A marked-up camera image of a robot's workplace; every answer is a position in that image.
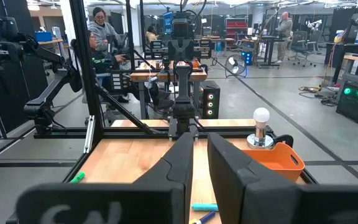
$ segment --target orange plastic bin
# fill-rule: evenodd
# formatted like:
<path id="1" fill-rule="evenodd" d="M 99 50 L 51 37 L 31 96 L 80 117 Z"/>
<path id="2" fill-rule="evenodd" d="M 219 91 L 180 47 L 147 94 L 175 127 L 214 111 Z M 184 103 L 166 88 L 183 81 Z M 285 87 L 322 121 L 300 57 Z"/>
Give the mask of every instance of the orange plastic bin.
<path id="1" fill-rule="evenodd" d="M 271 150 L 269 149 L 247 149 L 242 150 L 265 167 L 296 182 L 305 163 L 296 152 L 287 144 L 279 142 Z"/>

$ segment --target gray floor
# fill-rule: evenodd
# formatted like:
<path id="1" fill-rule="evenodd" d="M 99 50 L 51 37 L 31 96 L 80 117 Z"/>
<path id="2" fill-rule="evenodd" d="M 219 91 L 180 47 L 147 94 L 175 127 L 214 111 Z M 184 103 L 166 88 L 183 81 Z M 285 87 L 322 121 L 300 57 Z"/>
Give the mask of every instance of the gray floor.
<path id="1" fill-rule="evenodd" d="M 203 63 L 211 68 L 209 80 L 221 88 L 220 118 L 251 118 L 256 108 L 266 107 L 271 114 L 268 125 L 277 135 L 294 137 L 294 150 L 320 184 L 358 185 L 358 124 L 337 114 L 335 107 L 298 94 L 301 86 L 321 84 L 326 71 L 324 55 L 310 57 L 316 67 L 303 68 L 285 60 L 279 70 L 252 66 L 246 78 L 238 79 L 226 78 L 219 65 L 210 66 L 210 60 Z M 140 117 L 139 102 L 132 95 L 130 99 L 125 107 Z M 67 85 L 54 105 L 58 112 L 56 121 L 69 127 L 84 127 L 89 113 L 81 93 L 73 93 Z M 83 139 L 34 139 L 33 133 L 0 154 L 0 223 L 13 212 L 21 192 L 42 182 L 62 181 L 69 170 L 69 167 L 6 167 L 8 163 L 73 164 L 82 153 Z"/>

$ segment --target blue bin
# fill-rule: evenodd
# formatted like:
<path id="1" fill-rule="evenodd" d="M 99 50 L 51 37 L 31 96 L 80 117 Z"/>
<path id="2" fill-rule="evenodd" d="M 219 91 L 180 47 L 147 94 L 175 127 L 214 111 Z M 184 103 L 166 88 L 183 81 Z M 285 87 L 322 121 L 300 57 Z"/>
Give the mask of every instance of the blue bin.
<path id="1" fill-rule="evenodd" d="M 52 33 L 51 32 L 35 32 L 35 39 L 38 42 L 51 41 Z"/>

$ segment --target gray hoodie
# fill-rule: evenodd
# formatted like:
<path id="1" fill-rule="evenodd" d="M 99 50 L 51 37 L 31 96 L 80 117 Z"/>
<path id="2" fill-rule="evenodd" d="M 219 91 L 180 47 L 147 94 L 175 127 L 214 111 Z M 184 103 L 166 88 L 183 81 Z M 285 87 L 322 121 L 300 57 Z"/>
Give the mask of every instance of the gray hoodie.
<path id="1" fill-rule="evenodd" d="M 290 37 L 291 30 L 292 30 L 292 18 L 288 18 L 285 21 L 281 21 L 279 23 L 278 28 L 276 30 L 283 36 L 283 37 Z"/>
<path id="2" fill-rule="evenodd" d="M 120 36 L 114 30 L 114 27 L 110 25 L 110 23 L 105 22 L 103 26 L 91 22 L 89 24 L 89 30 L 93 33 L 96 39 L 96 50 L 102 52 L 103 54 L 107 55 L 108 52 L 108 45 L 103 43 L 103 40 L 107 39 L 108 35 L 115 35 L 117 40 L 120 41 Z"/>

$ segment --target white light bulb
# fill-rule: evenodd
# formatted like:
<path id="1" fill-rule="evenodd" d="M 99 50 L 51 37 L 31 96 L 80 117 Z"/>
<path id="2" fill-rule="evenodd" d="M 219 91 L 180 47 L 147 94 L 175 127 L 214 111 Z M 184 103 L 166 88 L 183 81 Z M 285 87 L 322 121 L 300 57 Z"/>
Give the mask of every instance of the white light bulb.
<path id="1" fill-rule="evenodd" d="M 270 113 L 266 108 L 257 108 L 254 111 L 254 120 L 256 122 L 266 123 L 270 118 Z"/>

